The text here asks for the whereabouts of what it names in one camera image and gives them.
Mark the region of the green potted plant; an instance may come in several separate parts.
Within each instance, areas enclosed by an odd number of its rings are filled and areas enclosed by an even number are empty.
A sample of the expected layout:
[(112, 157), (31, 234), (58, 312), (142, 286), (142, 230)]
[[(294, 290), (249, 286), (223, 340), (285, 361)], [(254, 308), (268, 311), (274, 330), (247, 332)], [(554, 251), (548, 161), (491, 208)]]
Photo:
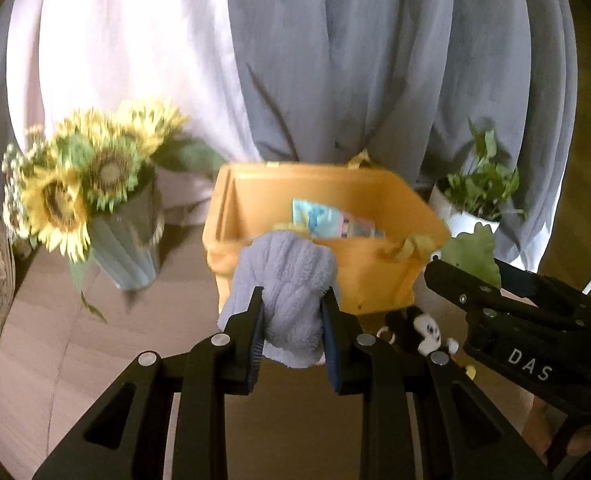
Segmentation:
[(452, 172), (446, 176), (445, 197), (460, 211), (487, 221), (500, 222), (505, 214), (525, 211), (510, 206), (512, 195), (518, 191), (518, 168), (509, 169), (497, 162), (499, 146), (495, 130), (480, 130), (469, 120), (474, 159), (467, 171)]

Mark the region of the pale green ribbed vase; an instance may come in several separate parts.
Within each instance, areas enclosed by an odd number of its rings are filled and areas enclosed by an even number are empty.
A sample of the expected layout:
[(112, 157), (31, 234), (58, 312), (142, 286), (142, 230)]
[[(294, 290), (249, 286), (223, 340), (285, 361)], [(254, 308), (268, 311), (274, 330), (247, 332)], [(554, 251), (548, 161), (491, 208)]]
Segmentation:
[(158, 278), (165, 226), (161, 195), (152, 179), (112, 214), (90, 221), (90, 255), (118, 289), (137, 292)]

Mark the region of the white fluffy towel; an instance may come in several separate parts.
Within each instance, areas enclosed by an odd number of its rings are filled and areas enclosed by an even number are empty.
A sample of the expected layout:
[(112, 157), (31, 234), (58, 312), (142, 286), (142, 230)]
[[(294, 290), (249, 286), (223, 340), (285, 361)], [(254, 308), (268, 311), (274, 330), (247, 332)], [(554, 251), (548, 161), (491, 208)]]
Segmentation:
[(263, 356), (296, 370), (323, 362), (320, 299), (338, 292), (333, 251), (291, 231), (266, 233), (241, 250), (230, 296), (218, 318), (222, 330), (230, 318), (248, 310), (253, 290), (262, 289)]

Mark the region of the colourful cartoon cloth book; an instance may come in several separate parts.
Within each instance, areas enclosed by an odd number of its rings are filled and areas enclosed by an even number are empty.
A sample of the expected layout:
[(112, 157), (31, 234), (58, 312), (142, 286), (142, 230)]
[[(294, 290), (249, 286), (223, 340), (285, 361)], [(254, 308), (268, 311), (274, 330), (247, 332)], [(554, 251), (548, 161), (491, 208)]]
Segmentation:
[(292, 222), (304, 226), (314, 238), (384, 238), (385, 232), (375, 222), (366, 220), (334, 206), (317, 204), (309, 200), (292, 200)]

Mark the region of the white plant pot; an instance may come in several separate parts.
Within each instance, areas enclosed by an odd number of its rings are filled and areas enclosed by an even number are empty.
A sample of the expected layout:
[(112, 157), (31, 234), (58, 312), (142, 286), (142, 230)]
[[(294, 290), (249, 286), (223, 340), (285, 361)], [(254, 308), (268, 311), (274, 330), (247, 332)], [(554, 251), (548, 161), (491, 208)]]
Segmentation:
[(457, 236), (460, 233), (472, 234), (478, 223), (482, 224), (482, 226), (488, 226), (493, 233), (499, 227), (498, 221), (485, 220), (469, 214), (469, 212), (457, 209), (436, 184), (433, 185), (429, 197), (429, 206), (444, 221), (453, 236)]

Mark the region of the orange plastic basket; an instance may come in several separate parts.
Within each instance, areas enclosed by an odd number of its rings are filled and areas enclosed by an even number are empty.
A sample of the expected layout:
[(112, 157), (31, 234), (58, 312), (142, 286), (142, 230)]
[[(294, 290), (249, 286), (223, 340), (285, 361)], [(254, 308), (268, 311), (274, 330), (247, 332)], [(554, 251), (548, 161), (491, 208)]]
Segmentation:
[(293, 229), (337, 259), (341, 308), (370, 314), (407, 307), (433, 252), (451, 237), (443, 220), (393, 172), (300, 162), (227, 164), (204, 226), (218, 297), (230, 296), (239, 252)]

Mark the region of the yellow sunflower bouquet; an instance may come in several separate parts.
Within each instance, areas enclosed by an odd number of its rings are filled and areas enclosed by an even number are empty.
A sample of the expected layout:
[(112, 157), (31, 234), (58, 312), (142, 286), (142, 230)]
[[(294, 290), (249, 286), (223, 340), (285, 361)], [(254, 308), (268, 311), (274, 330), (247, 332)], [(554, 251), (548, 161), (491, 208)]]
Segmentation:
[(152, 101), (112, 113), (76, 110), (51, 136), (41, 125), (30, 127), (26, 151), (9, 145), (0, 165), (11, 243), (60, 252), (81, 283), (88, 267), (98, 266), (90, 255), (90, 221), (112, 214), (150, 180), (158, 186), (159, 170), (212, 178), (224, 165), (187, 132), (188, 122), (177, 106)]

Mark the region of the pink sheer curtain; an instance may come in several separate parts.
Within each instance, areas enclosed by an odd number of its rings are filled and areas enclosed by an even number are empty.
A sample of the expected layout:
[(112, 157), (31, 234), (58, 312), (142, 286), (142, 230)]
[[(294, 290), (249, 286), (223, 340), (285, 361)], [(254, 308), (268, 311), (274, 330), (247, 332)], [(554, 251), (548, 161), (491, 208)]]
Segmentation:
[(260, 159), (228, 0), (14, 0), (6, 62), (17, 138), (75, 110), (163, 101), (225, 159)]

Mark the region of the Mickey Mouse plush toy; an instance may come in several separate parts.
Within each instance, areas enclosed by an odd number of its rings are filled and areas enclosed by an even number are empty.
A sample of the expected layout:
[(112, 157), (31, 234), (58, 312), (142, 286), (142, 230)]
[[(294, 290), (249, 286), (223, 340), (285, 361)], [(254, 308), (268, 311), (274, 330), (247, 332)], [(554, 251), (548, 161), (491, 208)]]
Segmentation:
[(387, 385), (400, 382), (406, 391), (428, 387), (433, 379), (432, 353), (443, 352), (447, 362), (454, 362), (459, 350), (458, 341), (444, 338), (435, 318), (417, 306), (388, 312), (376, 336), (401, 356), (392, 366), (387, 366), (385, 373), (378, 374), (379, 382)]

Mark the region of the green frog plush toy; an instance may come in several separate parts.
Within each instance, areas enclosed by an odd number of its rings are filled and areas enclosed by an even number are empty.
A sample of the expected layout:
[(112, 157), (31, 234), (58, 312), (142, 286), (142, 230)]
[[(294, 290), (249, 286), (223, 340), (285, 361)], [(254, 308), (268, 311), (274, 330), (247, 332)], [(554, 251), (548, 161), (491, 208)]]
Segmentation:
[(494, 258), (495, 237), (490, 226), (478, 222), (472, 233), (459, 233), (441, 250), (440, 259), (486, 282), (501, 288), (501, 270)]

